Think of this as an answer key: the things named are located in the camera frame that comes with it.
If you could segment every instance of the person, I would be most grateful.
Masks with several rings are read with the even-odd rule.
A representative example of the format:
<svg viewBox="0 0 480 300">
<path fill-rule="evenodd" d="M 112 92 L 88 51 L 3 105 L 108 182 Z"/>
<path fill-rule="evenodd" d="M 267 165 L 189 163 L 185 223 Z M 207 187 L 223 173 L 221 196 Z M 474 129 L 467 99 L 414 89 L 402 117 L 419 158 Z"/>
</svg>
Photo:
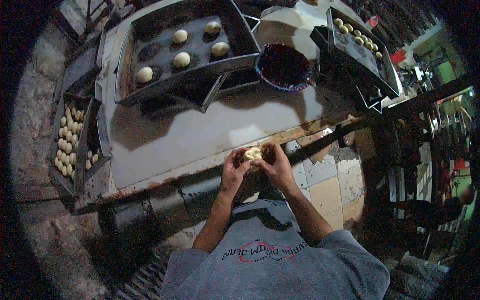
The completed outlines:
<svg viewBox="0 0 480 300">
<path fill-rule="evenodd" d="M 469 205 L 475 197 L 475 188 L 469 184 L 460 197 L 450 197 L 443 203 L 431 204 L 428 201 L 403 201 L 391 203 L 392 207 L 409 210 L 416 224 L 423 228 L 437 229 L 440 225 L 456 220 L 464 205 Z"/>
<path fill-rule="evenodd" d="M 296 185 L 280 145 L 269 147 L 272 165 L 264 160 L 240 164 L 245 148 L 228 157 L 220 191 L 193 248 L 170 256 L 164 298 L 382 299 L 390 283 L 387 268 L 349 231 L 332 229 Z M 233 209 L 251 166 L 265 172 L 286 202 L 259 195 Z"/>
</svg>

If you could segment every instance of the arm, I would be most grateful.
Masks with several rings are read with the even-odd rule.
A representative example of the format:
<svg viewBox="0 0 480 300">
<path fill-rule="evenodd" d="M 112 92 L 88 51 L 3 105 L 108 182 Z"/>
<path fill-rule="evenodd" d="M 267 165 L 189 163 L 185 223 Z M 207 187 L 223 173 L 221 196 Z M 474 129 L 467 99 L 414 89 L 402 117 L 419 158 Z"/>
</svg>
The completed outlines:
<svg viewBox="0 0 480 300">
<path fill-rule="evenodd" d="M 220 192 L 213 203 L 204 228 L 193 242 L 194 249 L 212 253 L 225 236 L 232 214 L 233 197 L 243 181 L 243 175 L 250 169 L 252 163 L 251 160 L 241 165 L 239 163 L 247 150 L 246 148 L 237 149 L 227 158 L 223 166 Z"/>
<path fill-rule="evenodd" d="M 264 160 L 254 161 L 253 165 L 262 168 L 269 180 L 285 195 L 302 233 L 309 240 L 321 241 L 333 231 L 332 227 L 301 193 L 293 178 L 290 162 L 280 145 L 276 144 L 272 147 L 275 153 L 275 163 L 273 165 Z"/>
</svg>

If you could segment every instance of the baking tray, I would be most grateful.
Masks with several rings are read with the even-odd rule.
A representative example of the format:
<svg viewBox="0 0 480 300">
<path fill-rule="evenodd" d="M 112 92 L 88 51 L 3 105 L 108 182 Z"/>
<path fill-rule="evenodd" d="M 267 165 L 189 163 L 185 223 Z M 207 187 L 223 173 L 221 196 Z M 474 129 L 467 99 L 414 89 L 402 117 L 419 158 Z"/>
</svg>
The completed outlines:
<svg viewBox="0 0 480 300">
<path fill-rule="evenodd" d="M 359 30 L 363 35 L 370 38 L 373 43 L 377 44 L 378 51 L 383 55 L 383 58 L 378 60 L 373 51 L 368 50 L 365 46 L 358 45 L 352 33 L 346 35 L 341 33 L 339 27 L 333 23 L 336 18 L 342 19 L 345 24 L 352 25 L 354 30 Z M 320 57 L 321 59 L 326 59 L 325 55 L 327 55 L 329 59 L 335 61 L 335 64 L 350 69 L 359 84 L 375 85 L 380 88 L 384 96 L 391 99 L 399 96 L 395 70 L 385 44 L 360 23 L 341 11 L 330 7 L 327 11 L 326 30 L 315 27 L 311 38 L 324 55 Z"/>
<path fill-rule="evenodd" d="M 213 39 L 204 34 L 204 28 L 215 20 L 222 24 L 222 31 Z M 187 30 L 189 39 L 173 46 L 172 36 L 179 29 Z M 221 41 L 230 44 L 230 52 L 216 60 L 211 55 L 211 47 Z M 158 53 L 140 61 L 140 52 L 153 43 L 159 45 Z M 180 52 L 191 56 L 186 69 L 172 65 L 173 58 Z M 203 78 L 253 68 L 259 52 L 248 24 L 232 0 L 190 0 L 166 6 L 130 24 L 117 70 L 115 101 L 135 105 L 159 94 L 168 94 L 179 85 L 188 86 Z M 144 66 L 154 70 L 154 78 L 142 85 L 136 82 L 136 74 Z"/>
<path fill-rule="evenodd" d="M 58 170 L 58 168 L 54 164 L 55 157 L 57 156 L 58 151 L 58 140 L 59 135 L 58 132 L 61 127 L 61 118 L 65 115 L 65 103 L 74 102 L 76 108 L 80 108 L 80 110 L 84 110 L 84 120 L 83 124 L 84 127 L 80 136 L 78 137 L 78 149 L 76 150 L 77 161 L 75 163 L 75 177 L 72 179 L 71 177 L 63 176 L 62 173 Z M 86 144 L 88 140 L 88 136 L 90 135 L 89 132 L 92 128 L 92 120 L 96 122 L 96 115 L 98 113 L 98 109 L 100 108 L 101 102 L 97 101 L 95 98 L 90 97 L 81 97 L 76 95 L 71 95 L 68 93 L 62 94 L 60 98 L 57 114 L 55 115 L 54 120 L 54 132 L 53 138 L 54 144 L 51 147 L 50 152 L 50 173 L 53 177 L 55 177 L 58 183 L 72 196 L 72 197 L 80 197 L 84 191 L 84 172 L 85 172 L 85 162 L 86 162 Z"/>
</svg>

